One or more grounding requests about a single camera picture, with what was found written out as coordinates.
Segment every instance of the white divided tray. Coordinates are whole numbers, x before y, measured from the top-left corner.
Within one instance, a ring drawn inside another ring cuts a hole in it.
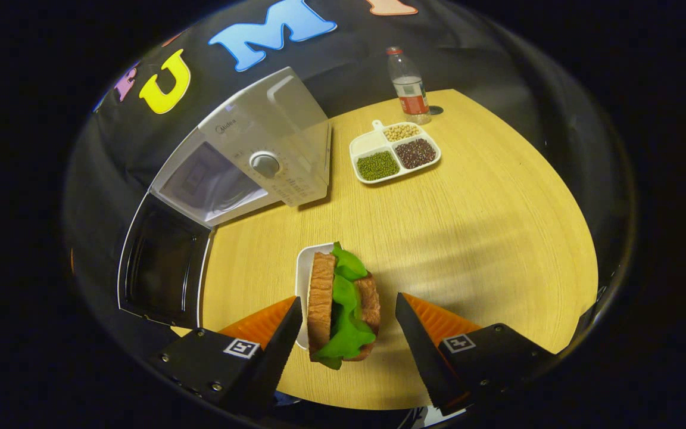
[[[314,263],[314,253],[330,253],[334,248],[334,243],[319,244],[308,246],[298,253],[296,260],[296,296],[300,296],[300,310],[303,313],[303,321],[300,324],[296,344],[303,350],[308,348],[308,280],[311,277],[311,266]]]
[[[410,138],[400,139],[399,141],[388,141],[383,131],[386,128],[395,127],[396,125],[412,125],[414,127],[417,127],[417,129],[420,130],[420,132],[414,134]],[[356,178],[364,183],[378,183],[383,182],[385,180],[393,179],[394,177],[404,176],[405,174],[417,171],[419,169],[424,169],[427,166],[431,166],[437,163],[438,160],[440,160],[441,158],[441,149],[438,147],[436,142],[433,141],[433,138],[431,138],[431,136],[417,124],[412,124],[412,122],[398,122],[397,124],[384,127],[383,123],[379,120],[373,120],[372,127],[374,128],[373,131],[361,134],[357,138],[353,139],[353,141],[351,141],[351,145],[348,146],[348,152],[351,155],[351,164],[354,166],[354,173],[356,174]],[[410,141],[414,141],[414,139],[419,138],[425,139],[425,141],[430,143],[430,145],[433,147],[433,150],[436,151],[436,157],[429,163],[422,164],[421,166],[416,166],[413,169],[408,169],[398,158],[398,155],[395,153],[395,149],[400,144],[409,143]],[[364,177],[362,177],[359,173],[359,168],[357,168],[356,166],[356,162],[359,161],[359,158],[369,157],[370,155],[374,155],[378,152],[384,151],[390,152],[395,162],[397,162],[398,173],[391,174],[390,176],[385,176],[383,178],[376,180],[367,180]]]

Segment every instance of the plastic bottle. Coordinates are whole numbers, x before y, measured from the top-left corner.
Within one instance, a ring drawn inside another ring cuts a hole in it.
[[[408,122],[427,124],[431,121],[428,98],[417,66],[404,55],[398,46],[386,49],[388,54],[388,74],[401,101],[401,108]]]

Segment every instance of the letter cutout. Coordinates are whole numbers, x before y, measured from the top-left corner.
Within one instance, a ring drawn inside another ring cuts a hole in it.
[[[291,30],[291,41],[304,41],[324,35],[338,27],[335,22],[325,21],[303,0],[282,0],[274,3],[266,12],[264,24],[234,24],[213,36],[208,44],[220,43],[235,57],[235,70],[244,72],[266,57],[264,51],[253,51],[248,43],[282,49],[283,28]]]
[[[136,65],[139,63],[134,64],[134,66],[131,68],[131,70],[127,71],[125,75],[123,75],[122,78],[118,81],[118,83],[115,84],[115,89],[118,90],[118,94],[120,95],[120,98],[118,98],[118,101],[123,101],[123,98],[126,97],[126,94],[129,93],[129,90],[131,89],[132,86],[134,86],[134,76],[136,76]]]
[[[158,75],[152,75],[142,89],[139,90],[139,97],[144,98],[144,100],[147,101],[147,105],[150,106],[150,109],[157,114],[164,114],[174,108],[174,106],[179,103],[179,100],[185,96],[185,92],[187,92],[187,88],[190,86],[192,75],[187,64],[182,59],[183,51],[184,49],[180,49],[179,51],[174,52],[174,54],[160,66],[160,70],[169,69],[171,74],[174,75],[176,83],[171,92],[164,94],[163,91],[160,90],[158,84],[155,83],[158,79]]]
[[[161,44],[160,47],[166,47],[171,43],[172,41],[175,41],[176,38],[178,38],[182,33],[179,33],[178,35],[173,36],[173,38],[170,38],[169,41],[165,42],[164,44]]]
[[[417,9],[407,6],[399,0],[367,0],[372,5],[370,13],[373,15],[411,15]]]

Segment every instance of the white microwave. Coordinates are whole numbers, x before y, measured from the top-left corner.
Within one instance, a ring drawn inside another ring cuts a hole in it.
[[[329,119],[289,67],[210,112],[163,164],[121,251],[118,307],[164,324],[202,325],[202,283],[219,223],[283,201],[324,198]]]

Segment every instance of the pink letter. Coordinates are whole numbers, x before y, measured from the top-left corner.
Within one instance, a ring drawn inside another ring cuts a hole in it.
[[[118,83],[115,84],[115,89],[117,89],[118,94],[120,94],[120,99],[118,101],[123,101],[123,98],[126,97],[126,94],[131,87],[134,86],[134,76],[136,76],[136,65],[134,65],[131,70],[127,71],[126,75],[120,78]]]

